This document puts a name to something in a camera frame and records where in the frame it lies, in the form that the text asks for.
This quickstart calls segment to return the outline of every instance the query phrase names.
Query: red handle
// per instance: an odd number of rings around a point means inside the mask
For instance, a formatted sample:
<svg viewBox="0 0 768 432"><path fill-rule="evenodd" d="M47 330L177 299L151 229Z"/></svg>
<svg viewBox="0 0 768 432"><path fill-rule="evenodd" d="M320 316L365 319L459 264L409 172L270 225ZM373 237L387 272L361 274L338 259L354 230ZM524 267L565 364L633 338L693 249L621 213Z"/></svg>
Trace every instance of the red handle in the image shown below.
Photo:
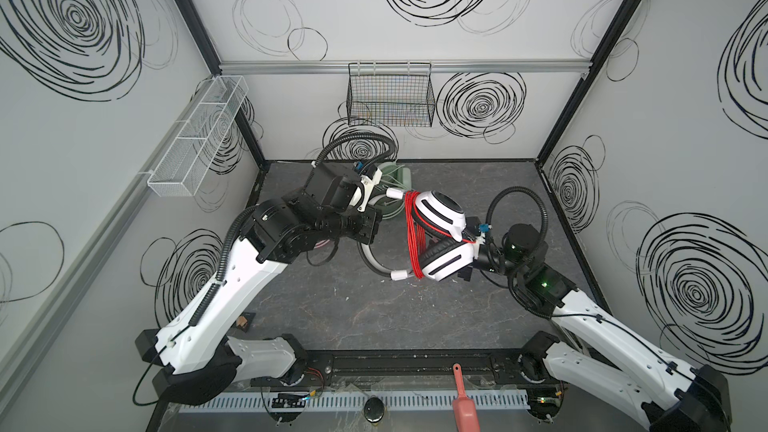
<svg viewBox="0 0 768 432"><path fill-rule="evenodd" d="M464 378L462 377L462 366L459 364L453 365L453 377L456 379L456 390L458 390L459 397L466 397L467 393L464 390Z"/></svg>

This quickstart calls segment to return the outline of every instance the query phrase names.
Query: red coiled wire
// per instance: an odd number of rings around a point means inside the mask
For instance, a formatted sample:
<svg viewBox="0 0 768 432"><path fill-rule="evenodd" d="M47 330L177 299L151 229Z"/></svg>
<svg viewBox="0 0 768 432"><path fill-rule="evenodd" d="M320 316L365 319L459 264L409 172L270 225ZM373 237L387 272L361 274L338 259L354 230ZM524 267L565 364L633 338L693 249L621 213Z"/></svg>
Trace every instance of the red coiled wire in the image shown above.
<svg viewBox="0 0 768 432"><path fill-rule="evenodd" d="M427 239L424 234L424 228L413 221L413 208L416 206L416 196L418 192L411 190L406 192L403 198L406 204L406 225L408 226L408 254L411 257L411 267L413 274L417 278L423 278L421 266L418 264L418 255L427 249Z"/></svg>

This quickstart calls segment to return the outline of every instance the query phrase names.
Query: red cable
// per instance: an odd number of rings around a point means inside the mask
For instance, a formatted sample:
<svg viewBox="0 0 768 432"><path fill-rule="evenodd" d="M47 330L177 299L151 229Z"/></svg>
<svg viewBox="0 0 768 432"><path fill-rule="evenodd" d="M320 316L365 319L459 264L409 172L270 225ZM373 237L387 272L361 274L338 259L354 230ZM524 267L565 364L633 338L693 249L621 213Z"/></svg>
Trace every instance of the red cable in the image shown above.
<svg viewBox="0 0 768 432"><path fill-rule="evenodd" d="M406 196L403 201L406 204L406 226L408 227L408 255L411 257L411 267L413 268L413 274L417 278L424 278L424 272L422 272L421 266L418 264L419 250L426 248L426 236L424 235L424 229L418 226L413 221L413 208L416 202L416 196L418 192L411 190L406 192Z"/></svg>
<svg viewBox="0 0 768 432"><path fill-rule="evenodd" d="M439 228L437 228L437 227L433 227L433 226L431 226L431 225L429 224L429 222L427 222L427 220L425 220L425 219L424 219L424 217L422 217L422 215L418 213L418 208L416 208L416 204L415 204L415 203L414 203L414 208L413 208L413 210L414 210L414 212L416 212L416 215L418 216L418 218L420 218L420 219L422 220L422 222L424 222L424 223L427 225L427 227L429 227L430 229L434 230L434 231L435 231L436 233L438 233L438 234L443 234L443 235L445 235L446 237L452 237L452 235L448 234L447 232L445 232L445 231L443 231L443 230L440 230L440 229L439 229ZM417 225L417 226L418 226L418 227L419 227L419 228L422 230L422 233L424 233L424 232L423 232L423 231L424 231L424 229L423 229L423 228L422 228L422 227L421 227L419 224L416 224L416 225ZM468 238L463 238L463 239L462 239L462 242L466 242L467 244L474 244L474 242L473 242L473 241L471 241L471 240L469 240Z"/></svg>

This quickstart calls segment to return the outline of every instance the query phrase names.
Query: wall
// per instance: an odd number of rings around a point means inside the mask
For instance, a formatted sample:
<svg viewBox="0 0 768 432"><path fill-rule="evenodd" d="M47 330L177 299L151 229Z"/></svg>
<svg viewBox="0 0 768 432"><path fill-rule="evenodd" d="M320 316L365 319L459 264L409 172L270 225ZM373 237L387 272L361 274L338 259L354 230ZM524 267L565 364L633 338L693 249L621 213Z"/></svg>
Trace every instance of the wall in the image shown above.
<svg viewBox="0 0 768 432"><path fill-rule="evenodd" d="M134 339L144 329L165 326L214 273L221 241L256 178L247 150L219 159L197 197L149 196L0 430L147 427L153 408L130 401L147 367ZM157 398L151 385L157 370L142 383L139 402Z"/></svg>
<svg viewBox="0 0 768 432"><path fill-rule="evenodd" d="M224 61L357 61L589 59L621 0L194 2ZM577 81L577 73L435 74L431 127L364 117L369 128L397 138L401 158L533 158ZM333 121L364 113L340 106L346 76L250 83L269 159L313 158L339 125ZM402 100L398 90L390 100ZM420 101L426 96L420 92ZM351 158L375 146L363 144Z"/></svg>
<svg viewBox="0 0 768 432"><path fill-rule="evenodd" d="M208 73L172 0L0 10L3 366Z"/></svg>
<svg viewBox="0 0 768 432"><path fill-rule="evenodd" d="M724 372L733 430L764 421L766 1L650 0L545 167L613 312Z"/></svg>

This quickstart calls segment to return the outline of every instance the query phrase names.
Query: white cable tray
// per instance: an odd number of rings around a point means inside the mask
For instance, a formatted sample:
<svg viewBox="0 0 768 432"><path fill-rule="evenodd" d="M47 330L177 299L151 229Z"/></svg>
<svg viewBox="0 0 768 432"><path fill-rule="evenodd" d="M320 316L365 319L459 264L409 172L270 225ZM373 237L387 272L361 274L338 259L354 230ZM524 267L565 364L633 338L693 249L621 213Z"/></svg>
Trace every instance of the white cable tray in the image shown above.
<svg viewBox="0 0 768 432"><path fill-rule="evenodd" d="M206 86L189 119L147 180L160 197L191 197L205 177L216 152L245 100L243 76L218 76Z"/></svg>
<svg viewBox="0 0 768 432"><path fill-rule="evenodd" d="M453 410L455 390L377 390L365 395L362 392L332 392L326 390L319 398L308 400L302 408L305 412L357 412L366 400L377 396L390 411L399 410ZM475 401L478 410L527 410L528 392L522 389L467 390L467 396ZM264 399L271 403L277 392L265 392ZM270 409L287 412L288 409ZM264 412L259 392L225 392L202 405L182 405L179 413L211 412Z"/></svg>

